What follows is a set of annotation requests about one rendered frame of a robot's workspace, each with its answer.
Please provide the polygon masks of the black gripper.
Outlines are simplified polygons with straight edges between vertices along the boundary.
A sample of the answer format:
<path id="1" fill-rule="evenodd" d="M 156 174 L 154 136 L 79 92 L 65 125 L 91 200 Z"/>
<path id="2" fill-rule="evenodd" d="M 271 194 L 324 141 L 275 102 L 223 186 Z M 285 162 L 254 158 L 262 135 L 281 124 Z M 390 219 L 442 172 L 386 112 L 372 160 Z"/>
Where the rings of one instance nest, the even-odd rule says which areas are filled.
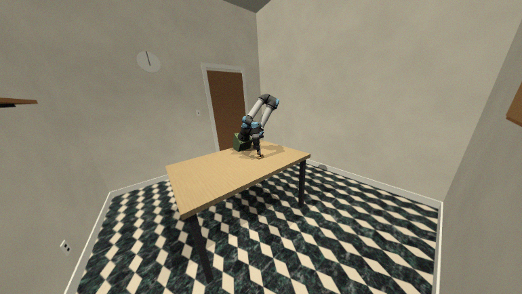
<path id="1" fill-rule="evenodd" d="M 263 138 L 264 136 L 263 135 L 259 135 L 258 134 L 252 134 L 252 142 L 253 142 L 253 148 L 257 150 L 257 152 L 259 151 L 259 154 L 261 154 L 261 151 L 260 151 L 260 138 Z"/>

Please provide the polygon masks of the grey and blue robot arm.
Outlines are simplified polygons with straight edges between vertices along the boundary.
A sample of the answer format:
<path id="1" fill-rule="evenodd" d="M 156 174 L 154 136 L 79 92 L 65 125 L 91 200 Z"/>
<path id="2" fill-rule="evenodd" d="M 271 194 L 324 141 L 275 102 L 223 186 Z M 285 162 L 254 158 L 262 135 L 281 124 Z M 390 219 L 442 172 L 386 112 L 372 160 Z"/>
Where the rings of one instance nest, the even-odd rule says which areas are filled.
<path id="1" fill-rule="evenodd" d="M 266 104 L 266 109 L 264 113 L 262 114 L 259 122 L 256 122 L 253 120 L 259 109 L 263 104 Z M 264 126 L 272 113 L 273 110 L 277 109 L 279 104 L 279 99 L 269 95 L 269 94 L 263 94 L 255 103 L 254 107 L 250 110 L 249 114 L 247 116 L 244 116 L 242 118 L 242 126 L 241 131 L 238 134 L 238 138 L 246 142 L 249 140 L 249 136 L 252 136 L 252 134 L 258 134 L 262 135 L 264 132 Z"/>

